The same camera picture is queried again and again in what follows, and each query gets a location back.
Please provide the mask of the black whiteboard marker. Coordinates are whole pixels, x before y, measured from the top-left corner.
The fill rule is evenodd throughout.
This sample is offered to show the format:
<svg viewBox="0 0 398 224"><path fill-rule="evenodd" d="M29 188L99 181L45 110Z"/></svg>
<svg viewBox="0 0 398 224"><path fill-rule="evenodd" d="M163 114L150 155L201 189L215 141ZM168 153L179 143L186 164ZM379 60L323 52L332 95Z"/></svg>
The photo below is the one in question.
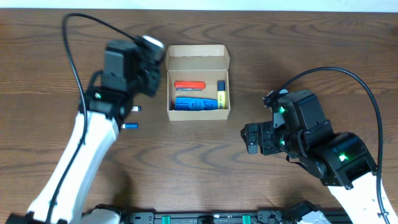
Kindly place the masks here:
<svg viewBox="0 0 398 224"><path fill-rule="evenodd" d="M131 109L131 112L138 112L140 111L142 108L140 106L133 106Z"/></svg>

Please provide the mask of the yellow highlighter with dark cap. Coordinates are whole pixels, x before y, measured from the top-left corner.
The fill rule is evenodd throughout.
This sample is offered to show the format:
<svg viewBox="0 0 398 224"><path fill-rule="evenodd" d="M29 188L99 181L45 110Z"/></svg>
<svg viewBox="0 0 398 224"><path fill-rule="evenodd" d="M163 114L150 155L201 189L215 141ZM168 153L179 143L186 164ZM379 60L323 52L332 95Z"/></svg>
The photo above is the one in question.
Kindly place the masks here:
<svg viewBox="0 0 398 224"><path fill-rule="evenodd" d="M225 82L224 80L219 80L217 84L218 84L218 91L217 91L218 109L224 110L226 108Z"/></svg>

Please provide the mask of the blue whiteboard marker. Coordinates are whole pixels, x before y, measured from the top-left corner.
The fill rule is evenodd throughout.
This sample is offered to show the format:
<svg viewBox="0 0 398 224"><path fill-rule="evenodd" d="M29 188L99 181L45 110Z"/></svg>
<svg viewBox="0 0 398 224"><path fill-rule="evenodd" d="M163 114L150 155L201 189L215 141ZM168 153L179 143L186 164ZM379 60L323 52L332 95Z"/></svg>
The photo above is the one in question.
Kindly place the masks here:
<svg viewBox="0 0 398 224"><path fill-rule="evenodd" d="M138 127L138 123L124 123L121 125L122 129L137 129Z"/></svg>

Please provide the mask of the cardboard box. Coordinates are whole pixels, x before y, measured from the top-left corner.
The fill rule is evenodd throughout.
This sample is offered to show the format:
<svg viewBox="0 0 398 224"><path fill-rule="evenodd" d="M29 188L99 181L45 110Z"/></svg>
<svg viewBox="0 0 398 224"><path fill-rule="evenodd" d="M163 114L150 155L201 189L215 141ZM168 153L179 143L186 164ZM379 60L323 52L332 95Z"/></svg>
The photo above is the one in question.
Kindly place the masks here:
<svg viewBox="0 0 398 224"><path fill-rule="evenodd" d="M169 46L165 58L169 120L227 120L229 62L225 45Z"/></svg>

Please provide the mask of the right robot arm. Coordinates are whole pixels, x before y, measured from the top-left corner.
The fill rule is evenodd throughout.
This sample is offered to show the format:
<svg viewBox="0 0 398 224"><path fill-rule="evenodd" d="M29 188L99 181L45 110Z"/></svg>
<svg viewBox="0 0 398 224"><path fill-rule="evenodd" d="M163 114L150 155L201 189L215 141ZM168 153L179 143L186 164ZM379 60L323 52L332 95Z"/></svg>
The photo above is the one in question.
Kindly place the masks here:
<svg viewBox="0 0 398 224"><path fill-rule="evenodd" d="M376 162L354 133L334 133L309 90L271 92L265 99L272 121L241 130L249 154L284 152L318 178L353 223L384 223L376 192Z"/></svg>

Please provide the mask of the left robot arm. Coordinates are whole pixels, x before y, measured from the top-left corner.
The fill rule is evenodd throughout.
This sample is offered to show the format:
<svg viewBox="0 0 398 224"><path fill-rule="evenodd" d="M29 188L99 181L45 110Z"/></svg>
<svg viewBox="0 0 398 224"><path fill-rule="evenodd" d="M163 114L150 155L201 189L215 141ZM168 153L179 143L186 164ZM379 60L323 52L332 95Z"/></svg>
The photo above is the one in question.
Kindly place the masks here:
<svg viewBox="0 0 398 224"><path fill-rule="evenodd" d="M155 95L163 59L163 43L146 35L107 43L104 69L91 77L50 180L27 213L12 213L7 223L81 223L89 189L132 110L133 98Z"/></svg>

